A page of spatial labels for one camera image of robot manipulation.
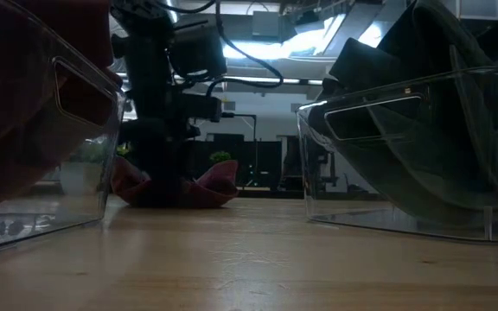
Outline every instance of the wooden table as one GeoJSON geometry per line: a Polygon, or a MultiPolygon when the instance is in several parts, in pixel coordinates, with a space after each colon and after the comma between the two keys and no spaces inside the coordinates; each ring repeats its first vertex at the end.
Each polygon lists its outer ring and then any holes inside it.
{"type": "Polygon", "coordinates": [[[311,224],[301,200],[113,205],[0,252],[0,310],[498,310],[498,245],[311,224]]]}

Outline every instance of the clear plastic bin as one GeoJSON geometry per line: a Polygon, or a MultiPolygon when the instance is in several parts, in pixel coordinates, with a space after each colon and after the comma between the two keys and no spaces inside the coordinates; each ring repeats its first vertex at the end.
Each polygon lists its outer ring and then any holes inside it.
{"type": "Polygon", "coordinates": [[[297,118],[310,219],[498,241],[498,68],[351,93],[297,118]],[[323,185],[323,149],[347,184],[323,185]]]}
{"type": "Polygon", "coordinates": [[[103,216],[123,102],[110,74],[0,0],[0,245],[103,216]]]}

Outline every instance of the red fabric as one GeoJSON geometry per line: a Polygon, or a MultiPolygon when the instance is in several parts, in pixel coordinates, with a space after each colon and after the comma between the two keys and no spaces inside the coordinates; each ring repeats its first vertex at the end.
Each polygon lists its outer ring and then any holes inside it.
{"type": "MultiPolygon", "coordinates": [[[[177,205],[180,207],[212,208],[219,207],[238,196],[235,176],[237,161],[225,161],[215,164],[196,182],[182,181],[182,192],[177,194],[177,205]]],[[[153,206],[160,206],[159,200],[167,196],[160,187],[153,187],[155,182],[143,173],[118,157],[112,174],[112,190],[127,203],[137,206],[139,199],[152,192],[155,200],[153,206]]]]}
{"type": "MultiPolygon", "coordinates": [[[[112,63],[109,0],[15,2],[120,81],[105,69],[112,63]]],[[[34,184],[90,136],[48,109],[55,86],[48,74],[48,54],[54,51],[41,48],[42,43],[51,47],[41,34],[28,19],[0,9],[0,202],[34,184]]],[[[108,101],[99,102],[93,90],[75,81],[73,77],[59,80],[63,108],[99,124],[115,117],[108,101]]]]}

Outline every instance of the potted plant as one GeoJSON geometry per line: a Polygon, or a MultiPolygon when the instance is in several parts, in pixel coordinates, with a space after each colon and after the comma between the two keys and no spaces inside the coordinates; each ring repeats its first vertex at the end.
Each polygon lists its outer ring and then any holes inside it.
{"type": "Polygon", "coordinates": [[[218,151],[218,152],[214,152],[210,156],[210,160],[213,164],[216,164],[216,163],[232,160],[232,156],[229,153],[227,153],[226,151],[218,151]]]}
{"type": "Polygon", "coordinates": [[[127,157],[129,152],[130,152],[130,146],[128,145],[128,143],[123,143],[117,146],[117,155],[122,157],[127,157]]]}
{"type": "Polygon", "coordinates": [[[103,173],[105,140],[86,140],[61,164],[61,186],[65,194],[95,194],[103,173]]]}

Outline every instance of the ceiling light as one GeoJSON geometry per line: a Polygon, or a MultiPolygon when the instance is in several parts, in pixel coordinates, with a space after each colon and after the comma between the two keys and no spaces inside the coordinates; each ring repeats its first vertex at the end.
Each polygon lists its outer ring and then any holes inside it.
{"type": "Polygon", "coordinates": [[[320,44],[324,36],[324,29],[310,30],[284,42],[284,47],[291,52],[302,52],[320,44]]]}
{"type": "MultiPolygon", "coordinates": [[[[244,81],[250,81],[250,82],[278,82],[279,79],[277,78],[257,78],[257,77],[236,77],[236,76],[226,76],[226,78],[232,78],[232,79],[242,79],[244,81]]],[[[299,84],[300,80],[299,79],[284,79],[285,84],[299,84]]]]}
{"type": "Polygon", "coordinates": [[[361,35],[359,41],[372,47],[376,48],[381,41],[381,29],[378,25],[373,22],[370,27],[361,35]]]}
{"type": "MultiPolygon", "coordinates": [[[[261,60],[277,60],[281,58],[286,58],[290,56],[290,52],[287,48],[284,48],[279,43],[260,43],[260,42],[234,42],[237,48],[243,52],[256,57],[261,60]]],[[[224,57],[229,59],[244,59],[245,56],[234,50],[232,47],[226,45],[222,50],[224,57]]]]}
{"type": "MultiPolygon", "coordinates": [[[[166,0],[166,4],[168,6],[174,6],[172,5],[172,0],[166,0]]],[[[178,22],[178,14],[173,10],[169,10],[169,12],[170,12],[170,17],[172,18],[172,22],[178,22]]]]}
{"type": "Polygon", "coordinates": [[[318,55],[326,50],[328,45],[334,39],[335,34],[337,34],[337,30],[339,30],[339,28],[342,26],[345,16],[345,14],[340,14],[336,17],[330,17],[329,19],[324,21],[324,28],[326,29],[326,33],[324,34],[320,43],[316,45],[316,49],[313,55],[318,55]]]}

